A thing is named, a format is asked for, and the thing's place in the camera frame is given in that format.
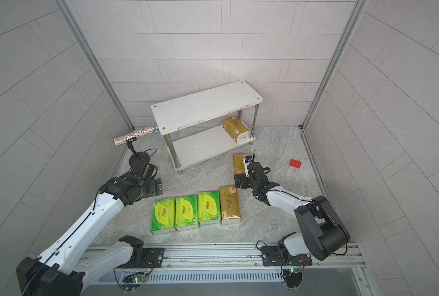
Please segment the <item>green tissue pack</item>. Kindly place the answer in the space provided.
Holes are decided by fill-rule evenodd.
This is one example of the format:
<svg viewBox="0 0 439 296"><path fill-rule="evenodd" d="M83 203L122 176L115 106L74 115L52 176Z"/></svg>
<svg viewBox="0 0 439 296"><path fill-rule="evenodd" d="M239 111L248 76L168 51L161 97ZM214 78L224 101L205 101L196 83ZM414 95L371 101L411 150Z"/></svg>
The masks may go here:
<svg viewBox="0 0 439 296"><path fill-rule="evenodd" d="M154 201L150 232L153 235L159 235L175 231L175 199Z"/></svg>
<svg viewBox="0 0 439 296"><path fill-rule="evenodd" d="M175 198L175 228L177 231L199 228L197 196Z"/></svg>
<svg viewBox="0 0 439 296"><path fill-rule="evenodd" d="M218 191L200 192L198 203L199 224L201 226L221 223L220 193Z"/></svg>

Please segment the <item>red small block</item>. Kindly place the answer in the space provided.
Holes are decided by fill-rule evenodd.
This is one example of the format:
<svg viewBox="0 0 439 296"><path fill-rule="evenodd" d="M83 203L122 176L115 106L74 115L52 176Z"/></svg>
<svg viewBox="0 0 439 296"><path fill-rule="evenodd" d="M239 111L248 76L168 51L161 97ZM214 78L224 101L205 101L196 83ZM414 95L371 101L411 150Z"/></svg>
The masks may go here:
<svg viewBox="0 0 439 296"><path fill-rule="evenodd" d="M289 162L289 165L290 165L291 167L294 167L294 168L298 168L298 169L300 169L301 166L302 166L302 162L299 161L299 160L291 159L290 162Z"/></svg>

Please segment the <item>right green tissue pack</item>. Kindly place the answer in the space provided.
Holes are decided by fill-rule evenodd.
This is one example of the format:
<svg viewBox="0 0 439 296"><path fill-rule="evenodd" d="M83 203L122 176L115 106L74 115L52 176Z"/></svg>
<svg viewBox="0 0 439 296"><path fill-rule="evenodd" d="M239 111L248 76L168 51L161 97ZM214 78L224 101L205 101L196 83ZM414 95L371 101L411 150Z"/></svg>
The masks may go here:
<svg viewBox="0 0 439 296"><path fill-rule="evenodd" d="M199 224L201 226L221 223L220 193L218 191L200 192L198 203Z"/></svg>

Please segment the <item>gold tissue pack on floor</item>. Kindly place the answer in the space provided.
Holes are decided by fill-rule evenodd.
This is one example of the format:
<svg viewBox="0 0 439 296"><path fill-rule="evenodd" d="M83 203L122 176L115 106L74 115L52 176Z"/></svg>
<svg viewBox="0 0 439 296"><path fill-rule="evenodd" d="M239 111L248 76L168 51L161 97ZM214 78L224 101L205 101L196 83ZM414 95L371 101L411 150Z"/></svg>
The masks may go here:
<svg viewBox="0 0 439 296"><path fill-rule="evenodd" d="M235 186L225 186L219 189L221 222L223 224L240 223L241 214L238 191Z"/></svg>

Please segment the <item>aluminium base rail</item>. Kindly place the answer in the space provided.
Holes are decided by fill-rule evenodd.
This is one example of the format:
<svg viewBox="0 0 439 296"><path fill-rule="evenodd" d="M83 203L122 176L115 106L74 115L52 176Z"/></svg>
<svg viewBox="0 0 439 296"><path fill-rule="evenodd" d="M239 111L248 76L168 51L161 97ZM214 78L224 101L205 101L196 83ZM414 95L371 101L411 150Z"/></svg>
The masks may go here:
<svg viewBox="0 0 439 296"><path fill-rule="evenodd" d="M147 244L144 252L154 263L150 276L142 284L200 284L221 282L280 282L281 263L277 257L264 256L260 248L272 243L220 244ZM344 256L332 255L323 261L307 255L305 276L312 271L349 271L357 279L366 266L355 243ZM147 265L117 268L95 280L96 285L126 286L123 279L139 272L149 272Z"/></svg>

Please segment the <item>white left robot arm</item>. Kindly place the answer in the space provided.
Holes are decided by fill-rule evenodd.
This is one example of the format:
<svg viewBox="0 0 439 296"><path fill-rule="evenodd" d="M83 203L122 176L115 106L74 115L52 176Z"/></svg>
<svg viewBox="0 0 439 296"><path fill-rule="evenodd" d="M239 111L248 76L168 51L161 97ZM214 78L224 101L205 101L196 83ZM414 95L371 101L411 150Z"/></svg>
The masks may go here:
<svg viewBox="0 0 439 296"><path fill-rule="evenodd" d="M23 296L79 296L90 284L109 271L146 267L145 277L161 265L161 255L144 251L142 240L123 236L101 253L83 259L82 255L98 233L125 207L163 193L158 168L140 158L128 172L102 185L93 203L36 259L26 257L16 270Z"/></svg>

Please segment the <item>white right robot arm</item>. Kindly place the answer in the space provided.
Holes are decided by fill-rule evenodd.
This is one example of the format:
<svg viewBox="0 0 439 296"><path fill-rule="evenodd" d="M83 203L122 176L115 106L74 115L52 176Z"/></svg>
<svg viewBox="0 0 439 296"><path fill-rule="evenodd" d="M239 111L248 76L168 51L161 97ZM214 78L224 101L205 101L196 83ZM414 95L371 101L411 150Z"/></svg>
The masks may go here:
<svg viewBox="0 0 439 296"><path fill-rule="evenodd" d="M251 189L256 200L297 219L300 232L281 238L275 249L282 264L292 265L298 260L306 265L308 254L319 261L331 255L347 255L350 234L327 198L303 197L288 191L268 179L270 168L262 167L249 155L245 161L244 168L234 175L235 187Z"/></svg>

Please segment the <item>gold tissue pack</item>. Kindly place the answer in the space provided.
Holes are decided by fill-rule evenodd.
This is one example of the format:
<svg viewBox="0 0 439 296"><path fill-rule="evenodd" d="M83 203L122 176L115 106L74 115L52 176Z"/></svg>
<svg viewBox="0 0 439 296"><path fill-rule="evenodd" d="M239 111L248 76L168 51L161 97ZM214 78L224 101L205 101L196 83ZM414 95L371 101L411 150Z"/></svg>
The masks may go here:
<svg viewBox="0 0 439 296"><path fill-rule="evenodd" d="M225 119L223 128L235 143L239 144L249 138L249 129L236 116Z"/></svg>
<svg viewBox="0 0 439 296"><path fill-rule="evenodd" d="M234 174L243 174L245 173L245 165L244 158L247 154L234 154L233 155L233 164L234 164Z"/></svg>
<svg viewBox="0 0 439 296"><path fill-rule="evenodd" d="M223 224L240 223L241 214L238 191L235 186L225 186L219 189L221 222Z"/></svg>

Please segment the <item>left green tissue pack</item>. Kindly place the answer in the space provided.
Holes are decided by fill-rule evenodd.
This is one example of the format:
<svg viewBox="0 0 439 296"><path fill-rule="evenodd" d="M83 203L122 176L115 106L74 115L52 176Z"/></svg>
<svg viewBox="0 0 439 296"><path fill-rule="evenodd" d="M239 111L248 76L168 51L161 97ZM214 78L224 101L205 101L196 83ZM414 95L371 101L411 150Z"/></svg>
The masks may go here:
<svg viewBox="0 0 439 296"><path fill-rule="evenodd" d="M150 232L153 235L159 235L175 231L175 199L154 201Z"/></svg>

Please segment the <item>middle green tissue pack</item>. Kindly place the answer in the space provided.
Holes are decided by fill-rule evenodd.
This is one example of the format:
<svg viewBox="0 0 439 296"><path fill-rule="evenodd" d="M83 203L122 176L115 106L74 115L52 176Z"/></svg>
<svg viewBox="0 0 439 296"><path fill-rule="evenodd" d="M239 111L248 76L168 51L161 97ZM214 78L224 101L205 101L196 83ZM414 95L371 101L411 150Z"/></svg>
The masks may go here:
<svg viewBox="0 0 439 296"><path fill-rule="evenodd" d="M177 231L199 228L197 196L175 198L175 228Z"/></svg>

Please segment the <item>white two-tier shelf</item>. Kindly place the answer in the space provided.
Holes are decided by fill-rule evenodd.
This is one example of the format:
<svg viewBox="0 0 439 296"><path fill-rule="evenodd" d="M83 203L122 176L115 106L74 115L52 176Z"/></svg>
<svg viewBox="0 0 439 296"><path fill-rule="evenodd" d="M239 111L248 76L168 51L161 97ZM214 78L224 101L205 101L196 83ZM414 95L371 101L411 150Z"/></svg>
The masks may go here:
<svg viewBox="0 0 439 296"><path fill-rule="evenodd" d="M178 173L206 160L251 144L263 98L244 80L217 86L187 96L151 105L155 123L164 136ZM171 134L185 128L235 113L240 120L244 109L254 107L254 121L246 139L236 142L222 125L173 141Z"/></svg>

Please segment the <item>glittery microphone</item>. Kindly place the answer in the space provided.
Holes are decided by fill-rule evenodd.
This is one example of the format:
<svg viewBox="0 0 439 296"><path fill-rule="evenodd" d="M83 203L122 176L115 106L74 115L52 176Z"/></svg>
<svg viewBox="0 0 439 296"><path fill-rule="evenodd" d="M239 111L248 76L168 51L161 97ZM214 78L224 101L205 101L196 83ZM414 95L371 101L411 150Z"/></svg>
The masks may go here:
<svg viewBox="0 0 439 296"><path fill-rule="evenodd" d="M128 134L120 136L120 137L114 139L113 142L116 146L120 146L120 145L126 144L130 139L140 138L140 137L143 137L143 136L148 135L150 133L155 133L158 131L159 131L158 126L156 124L154 124L154 125L145 127L143 129L137 129L137 130L134 130Z"/></svg>

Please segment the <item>black microphone stand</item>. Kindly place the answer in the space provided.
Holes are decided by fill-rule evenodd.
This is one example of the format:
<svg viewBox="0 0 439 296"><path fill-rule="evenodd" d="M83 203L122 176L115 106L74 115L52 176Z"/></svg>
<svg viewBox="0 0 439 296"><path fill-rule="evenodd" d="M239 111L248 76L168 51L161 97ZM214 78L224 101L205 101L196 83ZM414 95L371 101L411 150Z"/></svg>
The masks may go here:
<svg viewBox="0 0 439 296"><path fill-rule="evenodd" d="M140 163L147 164L150 161L150 155L147 152L137 152L133 146L134 141L137 141L136 137L132 137L127 140L126 145L128 149L133 153L129 158L129 166L133 168Z"/></svg>

